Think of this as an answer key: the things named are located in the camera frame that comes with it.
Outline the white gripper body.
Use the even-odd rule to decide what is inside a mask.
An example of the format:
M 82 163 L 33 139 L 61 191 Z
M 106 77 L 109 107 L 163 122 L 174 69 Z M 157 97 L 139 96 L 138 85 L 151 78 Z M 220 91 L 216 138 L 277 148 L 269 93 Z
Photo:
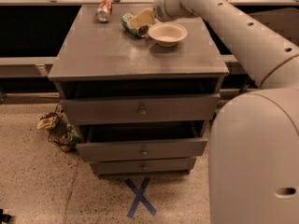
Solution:
M 156 19 L 161 22 L 196 17 L 179 0 L 154 0 L 152 8 Z

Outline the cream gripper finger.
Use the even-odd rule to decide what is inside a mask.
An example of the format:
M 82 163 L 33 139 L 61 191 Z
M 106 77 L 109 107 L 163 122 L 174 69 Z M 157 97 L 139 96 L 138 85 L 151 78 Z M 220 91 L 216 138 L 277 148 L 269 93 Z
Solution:
M 145 8 L 128 21 L 128 26 L 132 29 L 135 29 L 141 26 L 153 24 L 154 22 L 155 16 L 153 10 L 150 8 Z

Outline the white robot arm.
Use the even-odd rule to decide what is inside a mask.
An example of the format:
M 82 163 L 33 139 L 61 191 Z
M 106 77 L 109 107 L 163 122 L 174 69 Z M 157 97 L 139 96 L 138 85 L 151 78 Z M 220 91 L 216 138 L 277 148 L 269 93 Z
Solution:
M 213 121 L 210 223 L 299 224 L 299 47 L 228 0 L 154 0 L 152 9 L 158 21 L 206 21 L 257 88 Z

